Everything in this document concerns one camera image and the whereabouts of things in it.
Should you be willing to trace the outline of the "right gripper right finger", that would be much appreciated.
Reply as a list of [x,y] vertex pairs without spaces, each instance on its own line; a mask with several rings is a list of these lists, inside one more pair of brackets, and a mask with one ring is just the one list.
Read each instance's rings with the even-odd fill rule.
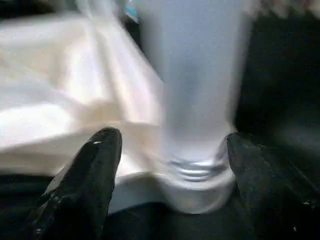
[[227,137],[230,167],[259,240],[318,240],[320,181],[298,165],[307,158],[251,134]]

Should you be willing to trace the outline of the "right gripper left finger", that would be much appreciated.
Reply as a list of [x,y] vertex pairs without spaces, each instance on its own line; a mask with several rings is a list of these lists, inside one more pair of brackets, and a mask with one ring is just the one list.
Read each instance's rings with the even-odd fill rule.
[[119,129],[105,127],[53,178],[22,226],[24,240],[99,240],[122,154]]

